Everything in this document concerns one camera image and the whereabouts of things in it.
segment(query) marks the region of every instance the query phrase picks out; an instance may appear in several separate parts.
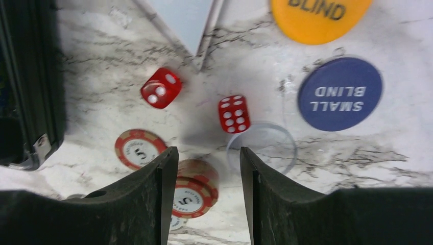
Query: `black box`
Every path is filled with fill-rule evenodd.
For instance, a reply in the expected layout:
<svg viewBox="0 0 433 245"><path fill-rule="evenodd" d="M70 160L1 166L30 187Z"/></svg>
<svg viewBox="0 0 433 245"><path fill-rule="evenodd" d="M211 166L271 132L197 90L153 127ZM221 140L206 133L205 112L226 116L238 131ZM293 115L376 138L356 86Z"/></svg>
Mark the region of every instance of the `black box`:
<svg viewBox="0 0 433 245"><path fill-rule="evenodd" d="M0 0L0 165L37 169L61 145L54 1Z"/></svg>

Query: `red die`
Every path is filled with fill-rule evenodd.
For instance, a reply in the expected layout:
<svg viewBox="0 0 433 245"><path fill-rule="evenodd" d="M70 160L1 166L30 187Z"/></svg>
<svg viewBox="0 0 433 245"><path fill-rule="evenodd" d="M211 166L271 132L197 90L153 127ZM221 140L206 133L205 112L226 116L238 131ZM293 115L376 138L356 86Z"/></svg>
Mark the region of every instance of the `red die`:
<svg viewBox="0 0 433 245"><path fill-rule="evenodd" d="M141 96L149 105L164 109L176 98L181 88L182 83L173 72L159 68L142 86Z"/></svg>
<svg viewBox="0 0 433 245"><path fill-rule="evenodd" d="M218 104L221 127L227 133L235 134L251 126L247 100L242 95L226 97Z"/></svg>

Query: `white marble table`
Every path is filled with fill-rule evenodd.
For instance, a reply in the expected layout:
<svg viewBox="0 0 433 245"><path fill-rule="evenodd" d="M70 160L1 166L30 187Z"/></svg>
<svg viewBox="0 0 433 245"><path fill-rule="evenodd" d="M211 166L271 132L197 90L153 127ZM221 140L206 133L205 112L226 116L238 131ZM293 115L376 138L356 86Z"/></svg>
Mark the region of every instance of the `white marble table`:
<svg viewBox="0 0 433 245"><path fill-rule="evenodd" d="M65 142L38 171L0 168L0 189L56 199L88 194L131 173L117 159L114 142L127 129L143 128L177 146L181 159L202 157L220 166L218 203L171 234L170 244L250 244L240 176L229 171L227 136L216 112L218 101L235 93L249 99L253 120L270 120L292 133L299 160L287 176L307 187L329 193L354 184L433 185L431 1L375 1L344 37L307 46L279 32L266 0L226 0L200 74L182 63L131 1L58 3ZM296 94L315 61L340 54L378 67L384 93L361 124L321 132L302 119ZM139 89L163 65L176 69L184 87L170 106L156 110Z"/></svg>

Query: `orange button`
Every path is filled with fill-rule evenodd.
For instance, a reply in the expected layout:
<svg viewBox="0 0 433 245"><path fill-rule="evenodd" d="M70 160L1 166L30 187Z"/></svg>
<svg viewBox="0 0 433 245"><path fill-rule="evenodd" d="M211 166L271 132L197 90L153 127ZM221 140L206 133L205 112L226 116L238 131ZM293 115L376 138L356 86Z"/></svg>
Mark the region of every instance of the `orange button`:
<svg viewBox="0 0 433 245"><path fill-rule="evenodd" d="M271 0L272 13L284 34L305 44L322 44L347 33L372 0Z"/></svg>

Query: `white card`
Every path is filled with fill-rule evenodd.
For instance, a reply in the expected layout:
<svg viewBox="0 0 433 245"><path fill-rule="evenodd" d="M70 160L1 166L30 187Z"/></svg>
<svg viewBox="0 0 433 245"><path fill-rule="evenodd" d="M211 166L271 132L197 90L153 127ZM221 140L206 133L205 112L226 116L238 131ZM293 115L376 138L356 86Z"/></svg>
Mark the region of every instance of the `white card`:
<svg viewBox="0 0 433 245"><path fill-rule="evenodd" d="M196 56L214 0L147 0L184 47Z"/></svg>

